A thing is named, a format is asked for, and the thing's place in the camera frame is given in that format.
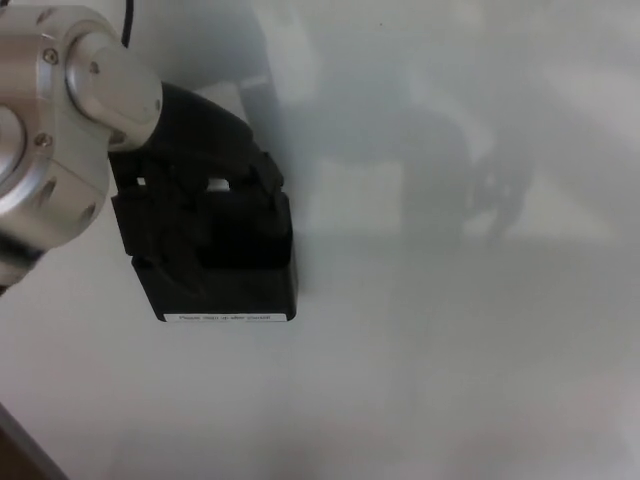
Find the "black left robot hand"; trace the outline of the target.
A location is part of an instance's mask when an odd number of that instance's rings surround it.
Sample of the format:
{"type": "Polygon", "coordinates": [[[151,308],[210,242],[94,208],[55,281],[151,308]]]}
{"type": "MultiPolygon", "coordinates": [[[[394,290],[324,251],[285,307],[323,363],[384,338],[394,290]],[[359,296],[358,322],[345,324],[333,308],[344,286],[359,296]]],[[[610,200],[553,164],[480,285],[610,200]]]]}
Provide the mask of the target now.
{"type": "Polygon", "coordinates": [[[239,117],[169,83],[162,94],[151,137],[109,156],[112,205],[126,254],[202,296],[207,256],[247,258],[247,241],[288,235],[284,177],[239,117]]]}

